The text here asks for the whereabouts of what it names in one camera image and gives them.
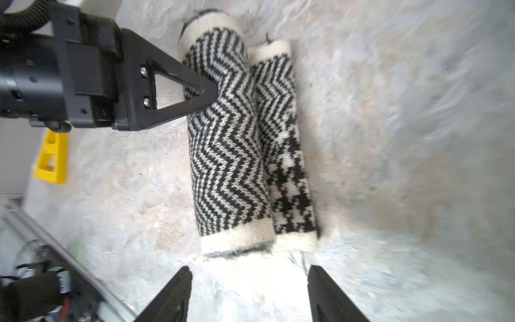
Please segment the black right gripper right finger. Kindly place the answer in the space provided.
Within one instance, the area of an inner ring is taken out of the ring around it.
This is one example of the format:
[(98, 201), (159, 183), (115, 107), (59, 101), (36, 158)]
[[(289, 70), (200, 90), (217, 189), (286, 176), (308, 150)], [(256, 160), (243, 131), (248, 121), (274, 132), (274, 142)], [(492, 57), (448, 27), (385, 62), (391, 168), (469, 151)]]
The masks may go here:
[(321, 266), (310, 267), (308, 296), (313, 321), (368, 322), (368, 318)]

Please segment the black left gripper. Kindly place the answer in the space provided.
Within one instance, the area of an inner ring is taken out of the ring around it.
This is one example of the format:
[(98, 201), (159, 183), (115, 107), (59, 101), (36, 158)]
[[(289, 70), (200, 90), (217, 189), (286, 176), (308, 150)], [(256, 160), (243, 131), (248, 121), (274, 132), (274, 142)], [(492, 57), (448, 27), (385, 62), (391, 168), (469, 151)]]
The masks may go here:
[(135, 32), (122, 29), (121, 44), (114, 20), (72, 5), (1, 12), (1, 117), (52, 131), (141, 131), (216, 101), (216, 82)]

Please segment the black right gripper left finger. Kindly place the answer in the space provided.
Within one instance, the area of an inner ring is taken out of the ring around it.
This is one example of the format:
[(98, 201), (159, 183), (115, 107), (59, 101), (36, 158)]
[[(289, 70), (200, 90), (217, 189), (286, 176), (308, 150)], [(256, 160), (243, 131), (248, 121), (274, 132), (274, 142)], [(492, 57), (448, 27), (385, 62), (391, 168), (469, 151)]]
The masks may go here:
[(136, 317), (135, 322), (186, 322), (192, 293), (193, 274), (183, 266)]

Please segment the black white houndstooth scarf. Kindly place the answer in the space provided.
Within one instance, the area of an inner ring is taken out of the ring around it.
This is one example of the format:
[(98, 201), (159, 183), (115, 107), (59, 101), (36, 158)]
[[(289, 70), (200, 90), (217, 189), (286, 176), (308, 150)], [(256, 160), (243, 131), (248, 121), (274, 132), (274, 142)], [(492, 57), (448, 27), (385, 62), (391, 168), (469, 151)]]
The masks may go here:
[(218, 87), (217, 99), (187, 118), (202, 252), (315, 251), (290, 44), (248, 48), (238, 23), (217, 9), (187, 21), (178, 43), (183, 63)]

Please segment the yellow plastic triangle stand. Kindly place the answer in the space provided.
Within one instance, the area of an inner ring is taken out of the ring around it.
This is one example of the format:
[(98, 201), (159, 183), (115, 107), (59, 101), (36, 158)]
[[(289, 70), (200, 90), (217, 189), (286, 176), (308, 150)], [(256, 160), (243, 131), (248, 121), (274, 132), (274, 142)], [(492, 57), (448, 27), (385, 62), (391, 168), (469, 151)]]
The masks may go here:
[(42, 143), (34, 177), (56, 185), (67, 181), (68, 134), (48, 130)]

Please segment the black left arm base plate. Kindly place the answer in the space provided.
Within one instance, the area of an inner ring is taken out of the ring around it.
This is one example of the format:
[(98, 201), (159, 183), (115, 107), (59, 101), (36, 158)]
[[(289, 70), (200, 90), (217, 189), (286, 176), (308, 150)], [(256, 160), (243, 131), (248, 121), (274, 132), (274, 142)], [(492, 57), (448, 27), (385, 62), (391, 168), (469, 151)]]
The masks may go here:
[(28, 321), (60, 306), (56, 272), (45, 272), (1, 287), (1, 321)]

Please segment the aluminium mounting rail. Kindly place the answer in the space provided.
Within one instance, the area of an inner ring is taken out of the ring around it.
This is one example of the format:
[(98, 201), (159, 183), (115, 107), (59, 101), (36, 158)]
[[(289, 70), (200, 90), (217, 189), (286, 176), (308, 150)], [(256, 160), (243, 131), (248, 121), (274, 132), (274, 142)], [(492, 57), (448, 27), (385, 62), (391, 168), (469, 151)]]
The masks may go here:
[(5, 204), (8, 214), (7, 225), (21, 237), (37, 239), (40, 249), (39, 271), (43, 268), (62, 266), (70, 272), (72, 307), (67, 321), (135, 321), (137, 315), (118, 299), (99, 279), (94, 277), (72, 254), (53, 238), (41, 225), (21, 208), (21, 199), (9, 200)]

